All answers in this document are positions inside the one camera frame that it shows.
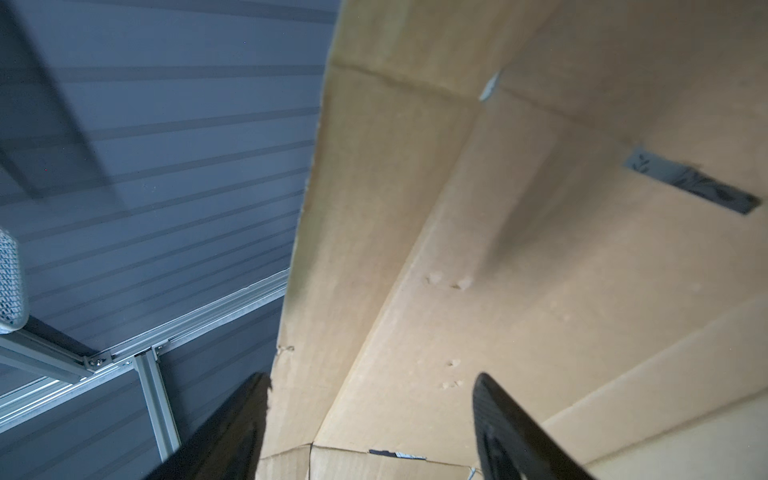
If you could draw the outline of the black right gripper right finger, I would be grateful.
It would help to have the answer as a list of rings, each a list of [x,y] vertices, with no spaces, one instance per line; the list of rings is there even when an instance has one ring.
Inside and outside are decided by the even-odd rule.
[[[593,479],[485,372],[475,381],[472,411],[486,479]]]

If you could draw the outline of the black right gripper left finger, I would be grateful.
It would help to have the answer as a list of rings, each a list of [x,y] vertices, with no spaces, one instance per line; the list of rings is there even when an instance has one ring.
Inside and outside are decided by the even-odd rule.
[[[253,479],[266,430],[271,379],[248,377],[151,480]]]

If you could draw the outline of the brown cardboard box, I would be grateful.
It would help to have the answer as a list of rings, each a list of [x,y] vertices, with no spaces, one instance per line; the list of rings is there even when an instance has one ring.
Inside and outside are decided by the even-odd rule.
[[[767,5],[346,1],[260,479],[767,475]]]

